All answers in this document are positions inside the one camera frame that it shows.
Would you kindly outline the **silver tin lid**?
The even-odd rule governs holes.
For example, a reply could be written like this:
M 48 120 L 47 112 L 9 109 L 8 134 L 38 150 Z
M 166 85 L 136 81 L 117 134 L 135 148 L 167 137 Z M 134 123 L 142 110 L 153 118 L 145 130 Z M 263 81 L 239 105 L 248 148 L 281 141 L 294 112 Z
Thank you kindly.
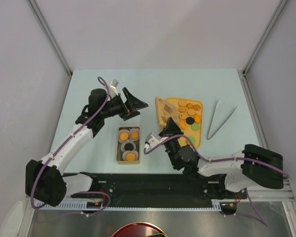
M 169 118 L 172 118 L 173 121 L 180 126 L 180 119 L 177 107 L 168 101 L 156 97 L 155 98 L 155 108 L 156 108 L 156 117 L 158 124 L 165 128 Z

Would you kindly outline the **orange cookie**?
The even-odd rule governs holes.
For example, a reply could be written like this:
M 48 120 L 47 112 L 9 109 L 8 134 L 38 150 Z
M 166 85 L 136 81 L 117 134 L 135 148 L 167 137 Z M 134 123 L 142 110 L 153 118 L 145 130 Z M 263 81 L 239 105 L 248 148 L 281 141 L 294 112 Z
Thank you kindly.
M 129 134 L 127 132 L 122 132 L 119 136 L 121 141 L 126 141 L 129 139 Z
M 137 140 L 139 138 L 139 133 L 138 132 L 132 132 L 131 133 L 131 138 L 134 140 Z
M 134 153 L 128 153 L 125 157 L 126 161 L 135 161 L 136 155 Z

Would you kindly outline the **metal tongs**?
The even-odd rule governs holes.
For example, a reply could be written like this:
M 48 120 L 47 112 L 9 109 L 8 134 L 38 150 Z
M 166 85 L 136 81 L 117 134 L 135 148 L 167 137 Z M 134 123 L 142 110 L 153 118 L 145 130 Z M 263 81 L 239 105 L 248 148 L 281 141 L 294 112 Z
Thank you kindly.
M 231 108 L 228 113 L 223 111 L 221 113 L 219 111 L 220 99 L 217 99 L 213 105 L 212 113 L 210 116 L 207 132 L 206 132 L 206 140 L 210 141 L 216 134 L 224 127 L 224 125 L 231 119 L 234 115 L 238 106 L 234 106 Z

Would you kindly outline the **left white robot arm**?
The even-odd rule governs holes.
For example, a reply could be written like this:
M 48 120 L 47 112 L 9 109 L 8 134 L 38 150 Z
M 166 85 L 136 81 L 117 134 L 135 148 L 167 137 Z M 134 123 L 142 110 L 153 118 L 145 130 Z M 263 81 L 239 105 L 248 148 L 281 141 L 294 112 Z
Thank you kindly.
M 30 197 L 34 209 L 35 200 L 43 204 L 57 206 L 66 196 L 84 193 L 92 198 L 98 194 L 99 185 L 89 175 L 79 173 L 63 177 L 64 171 L 77 153 L 90 142 L 105 125 L 105 119 L 119 116 L 129 120 L 140 115 L 140 110 L 148 107 L 123 88 L 126 101 L 119 93 L 111 94 L 109 88 L 94 89 L 88 97 L 81 115 L 75 121 L 73 130 L 61 145 L 40 160 L 30 160 L 26 165 L 25 192 Z

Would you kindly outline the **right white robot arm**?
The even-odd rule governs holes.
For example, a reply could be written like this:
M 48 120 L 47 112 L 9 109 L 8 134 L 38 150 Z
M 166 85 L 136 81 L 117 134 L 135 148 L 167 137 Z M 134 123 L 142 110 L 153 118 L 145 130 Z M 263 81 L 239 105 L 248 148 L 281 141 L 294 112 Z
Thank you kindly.
M 205 158 L 193 145 L 180 145 L 179 138 L 184 134 L 172 118 L 159 136 L 175 170 L 191 177 L 224 175 L 224 182 L 218 185 L 218 193 L 223 198 L 255 185 L 273 190 L 284 186 L 287 175 L 283 171 L 283 157 L 276 152 L 246 144 L 234 154 Z

